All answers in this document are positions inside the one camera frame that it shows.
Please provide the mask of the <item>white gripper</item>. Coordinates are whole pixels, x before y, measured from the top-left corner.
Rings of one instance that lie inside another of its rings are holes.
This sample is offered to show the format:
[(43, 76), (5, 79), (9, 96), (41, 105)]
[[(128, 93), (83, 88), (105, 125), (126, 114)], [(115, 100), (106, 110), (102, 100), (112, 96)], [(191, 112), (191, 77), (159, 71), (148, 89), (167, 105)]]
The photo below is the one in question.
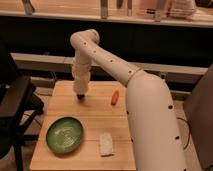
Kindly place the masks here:
[(91, 77), (90, 69), (90, 64), (80, 64), (74, 61), (72, 66), (72, 76), (74, 78), (73, 89), (77, 95), (85, 95), (87, 93)]

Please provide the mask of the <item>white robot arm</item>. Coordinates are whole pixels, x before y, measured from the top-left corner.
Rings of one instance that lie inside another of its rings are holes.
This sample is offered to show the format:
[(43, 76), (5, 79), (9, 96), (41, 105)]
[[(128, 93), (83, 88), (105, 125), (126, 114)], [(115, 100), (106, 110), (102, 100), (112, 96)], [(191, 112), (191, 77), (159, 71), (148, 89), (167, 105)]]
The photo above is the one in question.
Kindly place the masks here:
[(74, 91), (88, 91), (90, 68), (98, 64), (126, 88), (126, 110), (137, 171), (187, 171), (170, 90), (165, 81), (99, 46), (94, 29), (71, 35), (75, 49)]

